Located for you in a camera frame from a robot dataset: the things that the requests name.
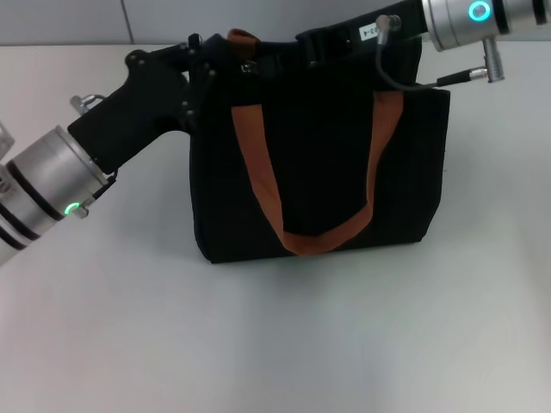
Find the table surface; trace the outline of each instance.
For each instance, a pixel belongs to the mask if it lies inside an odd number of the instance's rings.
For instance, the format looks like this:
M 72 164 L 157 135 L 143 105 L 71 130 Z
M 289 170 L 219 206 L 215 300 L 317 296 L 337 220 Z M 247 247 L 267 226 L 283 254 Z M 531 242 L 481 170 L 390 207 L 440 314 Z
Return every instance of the table surface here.
M 0 270 L 6 413 L 551 411 L 551 43 L 501 43 L 507 80 L 452 88 L 422 243 L 213 266 L 195 246 L 189 139 L 120 170 Z M 132 46 L 0 48 L 12 155 L 108 94 Z M 436 53 L 419 79 L 480 65 Z

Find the blue led ring light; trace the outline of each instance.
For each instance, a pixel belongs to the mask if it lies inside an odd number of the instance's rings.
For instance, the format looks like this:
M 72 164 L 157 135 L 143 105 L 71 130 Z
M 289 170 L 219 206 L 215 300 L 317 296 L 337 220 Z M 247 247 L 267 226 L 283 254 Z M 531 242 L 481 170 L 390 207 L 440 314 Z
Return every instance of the blue led ring light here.
M 479 14 L 477 13 L 478 8 L 484 8 L 484 13 Z M 490 14 L 492 12 L 490 11 L 490 6 L 486 2 L 478 1 L 471 4 L 471 7 L 468 8 L 468 16 L 473 19 L 475 22 L 483 22 L 488 17 L 490 17 Z

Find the green led light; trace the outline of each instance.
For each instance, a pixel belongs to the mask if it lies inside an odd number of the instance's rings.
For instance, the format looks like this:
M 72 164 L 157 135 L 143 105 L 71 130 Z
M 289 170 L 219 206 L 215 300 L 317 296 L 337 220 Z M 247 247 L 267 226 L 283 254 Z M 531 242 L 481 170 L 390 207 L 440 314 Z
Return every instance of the green led light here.
M 80 202 L 73 202 L 72 204 L 68 205 L 65 209 L 65 215 L 69 215 L 72 213 L 75 209 L 80 208 Z

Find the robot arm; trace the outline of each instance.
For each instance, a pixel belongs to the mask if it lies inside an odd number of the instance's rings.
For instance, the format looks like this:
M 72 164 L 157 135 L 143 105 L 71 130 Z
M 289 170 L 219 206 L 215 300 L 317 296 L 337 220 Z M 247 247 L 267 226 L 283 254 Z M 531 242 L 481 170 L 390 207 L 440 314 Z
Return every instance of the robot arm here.
M 428 32 L 439 51 L 482 41 L 486 64 L 425 87 L 478 77 L 496 82 L 504 75 L 495 36 L 547 23 L 547 1 L 405 0 L 299 34 L 294 43 L 260 43 L 257 62 L 245 65 L 219 35 L 204 44 L 194 34 L 187 44 L 132 52 L 126 57 L 128 79 L 118 90 L 107 98 L 73 98 L 82 116 L 68 132 L 56 127 L 0 165 L 0 265 L 65 216 L 87 216 L 89 206 L 115 183 L 117 170 L 160 135 L 194 131 L 217 76 L 257 71 L 269 77 L 289 68 L 308 70 L 361 53 L 379 53 L 388 41 Z M 257 68 L 260 58 L 271 60 L 270 71 Z M 90 109 L 97 99 L 101 102 Z M 0 125 L 0 159 L 13 143 Z

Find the bag strap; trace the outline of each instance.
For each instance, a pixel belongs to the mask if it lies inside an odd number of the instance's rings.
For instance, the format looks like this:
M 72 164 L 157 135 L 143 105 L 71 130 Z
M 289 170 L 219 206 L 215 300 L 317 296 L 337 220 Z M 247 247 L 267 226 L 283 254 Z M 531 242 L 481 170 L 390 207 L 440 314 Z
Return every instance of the bag strap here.
M 262 105 L 232 108 L 233 125 L 252 190 L 286 250 L 299 256 L 329 252 L 351 240 L 369 225 L 373 218 L 377 165 L 398 125 L 403 107 L 404 97 L 401 92 L 375 92 L 366 205 L 341 225 L 317 237 L 292 234 L 284 229 L 282 200 L 266 144 Z

